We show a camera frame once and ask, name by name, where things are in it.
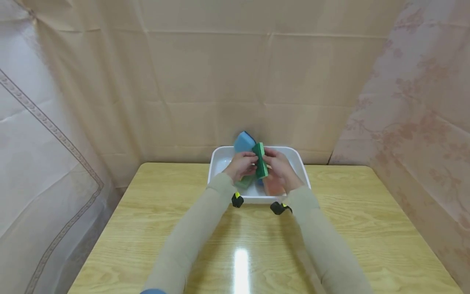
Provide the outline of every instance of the light wood tabletop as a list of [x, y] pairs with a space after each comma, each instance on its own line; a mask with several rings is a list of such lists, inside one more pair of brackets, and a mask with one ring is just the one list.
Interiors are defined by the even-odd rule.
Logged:
[[[461, 293], [372, 169], [305, 168], [376, 294]], [[208, 170], [208, 164], [143, 164], [69, 293], [138, 294], [173, 226], [204, 191]], [[290, 213], [230, 206], [185, 293], [315, 293], [312, 268]]]

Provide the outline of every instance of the person's right hand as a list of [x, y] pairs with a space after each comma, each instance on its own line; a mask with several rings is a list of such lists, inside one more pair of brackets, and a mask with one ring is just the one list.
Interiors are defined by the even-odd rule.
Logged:
[[284, 153], [265, 147], [263, 160], [271, 166], [275, 176], [279, 178], [281, 185], [286, 190], [286, 193], [304, 185]]

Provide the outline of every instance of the beige sleeve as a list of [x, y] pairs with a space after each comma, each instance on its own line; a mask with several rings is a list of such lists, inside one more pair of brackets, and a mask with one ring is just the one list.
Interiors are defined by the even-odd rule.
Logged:
[[232, 179], [218, 174], [205, 192], [176, 224], [160, 250], [144, 290], [181, 294], [199, 251], [214, 232], [231, 203], [236, 188]]
[[345, 240], [320, 210], [312, 191], [302, 186], [284, 204], [292, 209], [306, 250], [328, 294], [370, 294], [370, 284]]

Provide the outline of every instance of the blue cuff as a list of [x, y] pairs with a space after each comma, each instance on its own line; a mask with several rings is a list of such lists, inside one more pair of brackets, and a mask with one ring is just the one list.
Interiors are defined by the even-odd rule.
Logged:
[[166, 294], [166, 293], [158, 289], [147, 289], [141, 292], [141, 294]]

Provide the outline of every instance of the pink floral curtain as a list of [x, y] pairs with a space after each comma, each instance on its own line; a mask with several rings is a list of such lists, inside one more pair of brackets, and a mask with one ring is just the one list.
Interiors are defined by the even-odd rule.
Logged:
[[408, 2], [331, 164], [371, 166], [470, 293], [470, 1]]

